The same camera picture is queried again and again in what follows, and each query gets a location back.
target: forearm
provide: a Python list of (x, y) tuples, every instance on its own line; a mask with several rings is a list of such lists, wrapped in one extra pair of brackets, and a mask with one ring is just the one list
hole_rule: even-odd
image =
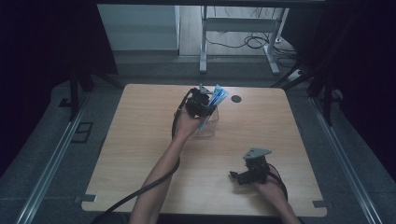
[[(166, 149), (149, 173), (143, 187), (158, 180), (174, 168), (186, 140), (187, 138), (174, 138), (172, 140), (168, 149)], [(171, 178), (172, 176), (164, 180), (160, 185), (137, 197), (131, 214), (130, 223), (147, 224), (156, 222), (169, 189)]]
[(275, 204), (274, 208), (279, 213), (283, 224), (301, 224), (289, 203)]

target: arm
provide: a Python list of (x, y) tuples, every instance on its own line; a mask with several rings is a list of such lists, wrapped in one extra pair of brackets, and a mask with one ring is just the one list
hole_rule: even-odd
[(264, 200), (275, 208), (284, 224), (300, 224), (300, 220), (294, 214), (288, 201), (286, 201), (285, 195), (275, 179), (267, 176), (267, 180), (264, 183), (254, 183), (253, 186)]
[[(175, 137), (149, 173), (143, 187), (172, 170), (177, 163), (184, 144), (195, 132), (201, 120), (191, 118), (183, 107), (177, 120)], [(171, 180), (172, 176), (164, 180), (160, 185), (137, 197), (134, 209), (132, 210), (130, 224), (154, 224), (157, 222)]]

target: black hole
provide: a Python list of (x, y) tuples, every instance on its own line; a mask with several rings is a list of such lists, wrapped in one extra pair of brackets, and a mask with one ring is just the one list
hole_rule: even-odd
[(238, 96), (238, 95), (234, 95), (234, 96), (231, 97), (231, 100), (232, 100), (234, 103), (239, 103), (239, 102), (242, 101), (242, 98), (241, 98), (240, 96)]

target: wall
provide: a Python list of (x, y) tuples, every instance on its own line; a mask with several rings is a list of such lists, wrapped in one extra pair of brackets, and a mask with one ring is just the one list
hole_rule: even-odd
[(178, 49), (179, 6), (98, 5), (112, 50)]

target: gray floor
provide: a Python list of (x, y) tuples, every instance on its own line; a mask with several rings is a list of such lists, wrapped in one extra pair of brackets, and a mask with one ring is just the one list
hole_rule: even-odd
[[(220, 84), (222, 86), (269, 87), (279, 77), (271, 74), (263, 58), (210, 57), (208, 73), (198, 69), (198, 58), (175, 56), (116, 56), (120, 75), (114, 77), (126, 83), (180, 84), (196, 86)], [(284, 74), (288, 68), (282, 68)], [(95, 90), (82, 122), (92, 122), (92, 133), (85, 144), (71, 143), (58, 171), (53, 177), (44, 199), (34, 216), (33, 223), (90, 223), (98, 213), (85, 212), (79, 198), (85, 193), (106, 132), (117, 108), (121, 90), (102, 79), (92, 76)], [(301, 132), (309, 159), (323, 194), (328, 215), (302, 217), (305, 223), (368, 223), (361, 205), (335, 156), (329, 138), (317, 117), (312, 99), (306, 96), (309, 83), (287, 91), (290, 106)], [(63, 98), (69, 98), (68, 83), (53, 90), (51, 104), (42, 120), (0, 179), (0, 223), (15, 223), (19, 213), (43, 172), (53, 150), (66, 129), (69, 108), (59, 107)], [(337, 104), (332, 105), (332, 122), (339, 141), (353, 164), (361, 183), (383, 223), (396, 223), (396, 186), (374, 153), (349, 125)], [(163, 217), (161, 223), (263, 223), (264, 217)]]

